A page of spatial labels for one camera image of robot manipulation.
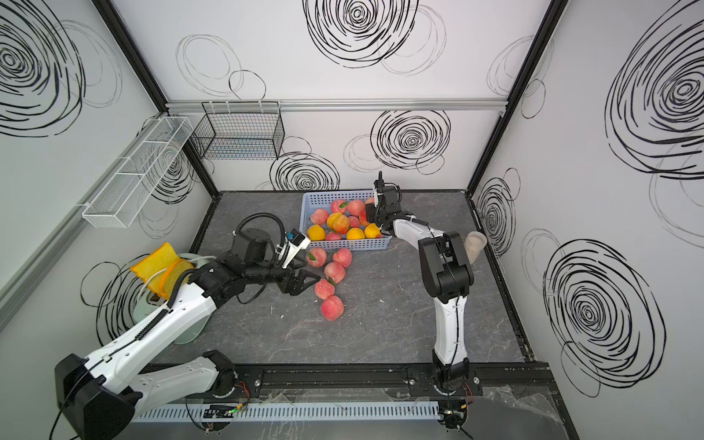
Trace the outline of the pink peach with leaf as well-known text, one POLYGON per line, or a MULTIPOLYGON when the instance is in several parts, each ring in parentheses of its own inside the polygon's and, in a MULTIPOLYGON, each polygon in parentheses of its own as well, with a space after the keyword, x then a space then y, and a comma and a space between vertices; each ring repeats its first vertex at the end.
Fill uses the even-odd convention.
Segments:
POLYGON ((307 264, 312 268, 322 268, 327 264, 327 252, 321 247, 311 247, 305 255, 307 264))

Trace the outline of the light blue plastic basket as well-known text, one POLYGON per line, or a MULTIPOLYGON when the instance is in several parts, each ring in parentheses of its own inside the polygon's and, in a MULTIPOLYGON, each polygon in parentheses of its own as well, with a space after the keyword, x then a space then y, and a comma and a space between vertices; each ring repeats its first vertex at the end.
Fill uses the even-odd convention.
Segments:
MULTIPOLYGON (((344 199, 349 202, 352 200, 366 200, 372 196, 372 190, 305 192, 302 196, 299 230, 304 233, 307 232, 307 229, 313 225, 311 215, 317 209, 324 209, 331 214, 331 203, 335 200, 344 199)), ((309 249, 322 248, 325 250, 333 250, 347 248, 351 251, 385 250, 391 241, 391 236, 355 240, 347 240, 346 237, 343 236, 341 240, 312 241, 309 245, 309 249)))

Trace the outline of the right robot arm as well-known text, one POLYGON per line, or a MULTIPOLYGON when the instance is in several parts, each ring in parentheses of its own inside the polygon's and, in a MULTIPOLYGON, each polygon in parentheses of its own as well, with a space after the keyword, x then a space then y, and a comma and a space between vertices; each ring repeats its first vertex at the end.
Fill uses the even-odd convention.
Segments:
POLYGON ((458 232, 431 227, 404 210, 402 201, 400 187, 379 177, 374 181, 373 202, 366 205, 366 213, 382 233, 399 238, 418 252, 423 286, 434 302, 434 386, 451 394, 470 375, 464 315, 474 282, 471 263, 458 232))

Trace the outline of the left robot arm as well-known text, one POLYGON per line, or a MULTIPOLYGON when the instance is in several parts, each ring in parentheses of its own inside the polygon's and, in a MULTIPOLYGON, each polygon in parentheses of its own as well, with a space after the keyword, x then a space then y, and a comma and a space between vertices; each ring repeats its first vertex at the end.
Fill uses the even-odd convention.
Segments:
POLYGON ((181 398, 210 393, 227 398, 240 385, 234 364, 210 350, 175 367, 144 368, 185 330, 212 315, 250 285, 275 284, 298 295, 319 276, 293 265, 311 241, 293 229, 273 245, 268 233, 238 228, 231 250, 179 276, 170 299, 113 342, 54 369, 60 416, 78 439, 113 439, 137 416, 181 398))

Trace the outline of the frosted plastic cup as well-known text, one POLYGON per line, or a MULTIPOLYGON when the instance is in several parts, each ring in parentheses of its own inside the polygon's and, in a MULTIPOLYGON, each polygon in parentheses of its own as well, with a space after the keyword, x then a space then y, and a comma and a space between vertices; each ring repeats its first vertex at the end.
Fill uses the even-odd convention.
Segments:
POLYGON ((477 261, 487 244, 487 237, 479 231, 472 231, 467 235, 464 241, 464 248, 471 265, 477 261))

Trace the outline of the yellow toast slice front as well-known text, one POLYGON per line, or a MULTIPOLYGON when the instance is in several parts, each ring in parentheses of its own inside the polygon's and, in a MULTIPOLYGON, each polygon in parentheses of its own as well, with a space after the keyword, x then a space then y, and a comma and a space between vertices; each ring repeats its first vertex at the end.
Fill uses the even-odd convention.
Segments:
POLYGON ((157 284, 157 295, 159 298, 169 300, 172 295, 172 290, 178 278, 187 270, 194 268, 194 265, 188 260, 177 260, 170 264, 166 271, 159 278, 157 284))

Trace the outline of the yellow toast slice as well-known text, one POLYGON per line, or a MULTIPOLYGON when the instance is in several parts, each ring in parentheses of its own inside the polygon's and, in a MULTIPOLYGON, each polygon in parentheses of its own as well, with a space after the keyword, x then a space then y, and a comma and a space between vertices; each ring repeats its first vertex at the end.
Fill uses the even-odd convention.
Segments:
POLYGON ((187 270, 194 268, 194 265, 188 260, 177 260, 170 264, 166 271, 159 278, 157 284, 157 295, 159 298, 169 300, 172 295, 172 290, 178 278, 187 270))
POLYGON ((161 276, 168 267, 179 259, 172 245, 164 243, 150 255, 133 265, 130 271, 139 280, 142 280, 152 293, 159 293, 161 291, 161 276))

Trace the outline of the yellow toast slice rear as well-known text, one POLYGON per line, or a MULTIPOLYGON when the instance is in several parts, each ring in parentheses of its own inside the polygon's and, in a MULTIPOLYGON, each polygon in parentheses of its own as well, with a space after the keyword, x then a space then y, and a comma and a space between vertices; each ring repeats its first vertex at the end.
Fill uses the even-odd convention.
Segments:
POLYGON ((161 276, 168 267, 179 259, 172 245, 164 243, 150 255, 133 265, 130 271, 139 280, 142 280, 152 293, 159 293, 161 291, 161 276))

